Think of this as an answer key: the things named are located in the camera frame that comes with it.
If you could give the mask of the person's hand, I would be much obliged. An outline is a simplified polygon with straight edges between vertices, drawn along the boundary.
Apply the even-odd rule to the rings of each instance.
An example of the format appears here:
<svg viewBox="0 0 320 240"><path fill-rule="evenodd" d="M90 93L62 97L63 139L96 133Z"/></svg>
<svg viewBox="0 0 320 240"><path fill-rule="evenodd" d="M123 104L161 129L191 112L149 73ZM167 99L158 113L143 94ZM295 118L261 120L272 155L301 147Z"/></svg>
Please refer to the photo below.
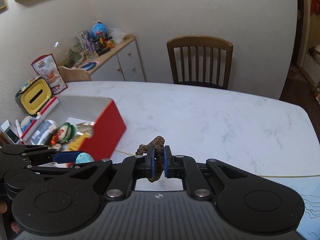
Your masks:
<svg viewBox="0 0 320 240"><path fill-rule="evenodd" d="M0 213L1 215L5 214L8 210L8 206L7 204L1 200L0 202ZM18 224L13 221L12 215L4 215L4 224L9 224L11 226L11 229L14 233L19 234L21 232L20 227L18 226Z"/></svg>

